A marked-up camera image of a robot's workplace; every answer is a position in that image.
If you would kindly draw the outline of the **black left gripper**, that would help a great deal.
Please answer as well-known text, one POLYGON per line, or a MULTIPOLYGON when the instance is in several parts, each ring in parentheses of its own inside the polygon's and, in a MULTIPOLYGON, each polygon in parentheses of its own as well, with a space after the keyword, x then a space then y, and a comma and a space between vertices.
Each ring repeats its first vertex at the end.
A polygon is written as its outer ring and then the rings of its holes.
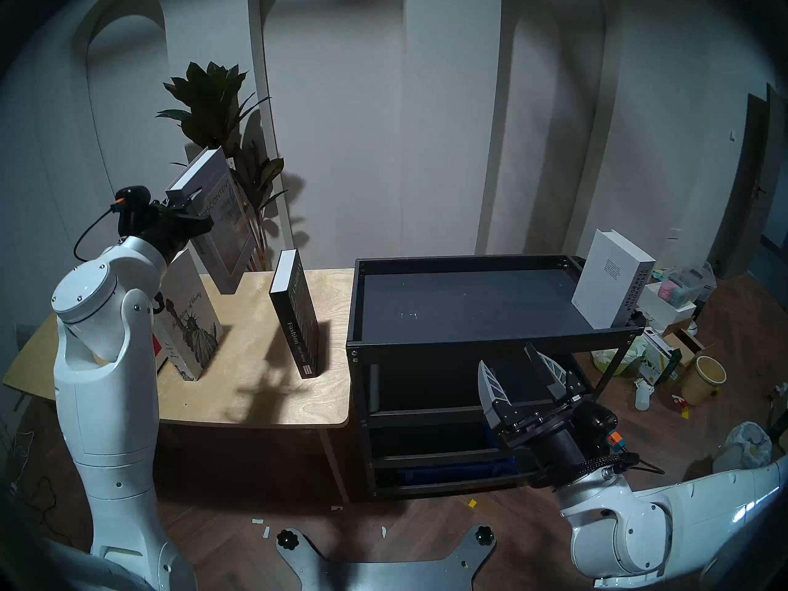
POLYGON ((173 261, 187 245, 185 218, 187 234, 207 234, 213 228, 211 215, 200 217, 182 211, 199 210, 202 192, 201 187, 167 189, 166 205, 150 203, 132 211, 132 235, 153 246, 166 261, 173 261))

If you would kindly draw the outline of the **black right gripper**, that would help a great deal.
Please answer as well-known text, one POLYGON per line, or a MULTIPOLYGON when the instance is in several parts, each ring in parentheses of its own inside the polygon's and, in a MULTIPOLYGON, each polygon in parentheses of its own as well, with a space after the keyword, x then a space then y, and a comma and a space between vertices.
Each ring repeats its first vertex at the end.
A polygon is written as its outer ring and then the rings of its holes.
MULTIPOLYGON (((525 352, 533 366, 537 383, 549 390, 554 400, 567 396, 566 372, 548 356, 526 343, 525 352)), ((575 396, 545 414, 527 415, 515 408, 494 373, 478 363, 478 395, 483 411, 492 411, 492 432, 501 449, 527 452, 537 470, 526 474, 531 488, 555 486, 567 470, 585 462, 574 438, 573 418, 585 397, 575 396)))

